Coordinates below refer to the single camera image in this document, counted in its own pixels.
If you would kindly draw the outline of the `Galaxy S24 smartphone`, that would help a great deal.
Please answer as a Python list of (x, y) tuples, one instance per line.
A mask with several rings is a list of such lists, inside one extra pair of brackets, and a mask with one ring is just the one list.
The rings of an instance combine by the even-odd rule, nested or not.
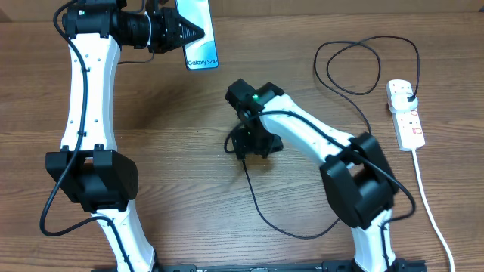
[(217, 68), (219, 59), (209, 0), (176, 0), (175, 5), (178, 14), (189, 22), (188, 27), (182, 27), (182, 35), (188, 40), (183, 46), (187, 69)]

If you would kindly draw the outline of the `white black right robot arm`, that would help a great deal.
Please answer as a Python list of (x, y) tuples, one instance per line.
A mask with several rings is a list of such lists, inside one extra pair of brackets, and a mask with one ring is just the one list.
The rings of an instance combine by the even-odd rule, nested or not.
[(398, 187), (376, 138), (331, 128), (270, 82), (255, 89), (238, 79), (225, 98), (240, 120), (228, 136), (237, 158), (267, 158), (291, 142), (317, 164), (330, 207), (352, 230), (353, 269), (396, 270), (388, 224)]

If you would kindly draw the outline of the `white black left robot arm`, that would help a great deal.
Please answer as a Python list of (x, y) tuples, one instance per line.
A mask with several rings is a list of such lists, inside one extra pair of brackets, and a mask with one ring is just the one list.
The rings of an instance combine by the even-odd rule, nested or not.
[(118, 151), (113, 128), (116, 70), (123, 47), (164, 54), (185, 53), (213, 39), (207, 3), (148, 1), (127, 11), (125, 1), (70, 1), (53, 24), (67, 42), (71, 59), (70, 105), (60, 149), (45, 156), (54, 192), (81, 205), (99, 223), (118, 271), (159, 271), (135, 208), (136, 164)]

